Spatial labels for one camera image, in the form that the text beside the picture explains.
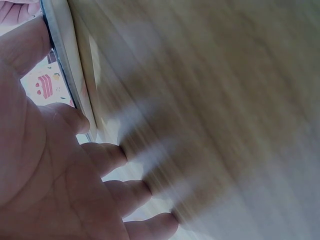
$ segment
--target wooden surface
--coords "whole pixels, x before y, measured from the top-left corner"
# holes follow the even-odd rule
[[[68,0],[104,141],[173,239],[320,238],[320,4]]]

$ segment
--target finger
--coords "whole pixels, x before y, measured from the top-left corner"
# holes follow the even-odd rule
[[[129,221],[124,225],[130,240],[168,240],[178,229],[178,221],[170,213],[145,221]]]
[[[50,49],[49,33],[42,17],[28,21],[0,37],[0,58],[21,77],[44,59]]]
[[[64,121],[70,126],[74,134],[85,134],[90,129],[89,120],[83,113],[64,103],[53,103],[46,106],[46,108],[53,109],[59,114]]]
[[[81,145],[83,150],[89,155],[93,165],[103,178],[114,169],[127,163],[123,150],[110,143],[85,143]]]
[[[11,2],[15,4],[35,4],[38,3],[39,0],[0,0],[0,2]]]
[[[14,4],[0,2],[0,23],[11,26],[21,24],[33,17],[40,10],[40,3]]]
[[[121,217],[127,217],[151,198],[147,185],[140,180],[106,181],[106,188],[112,195]]]

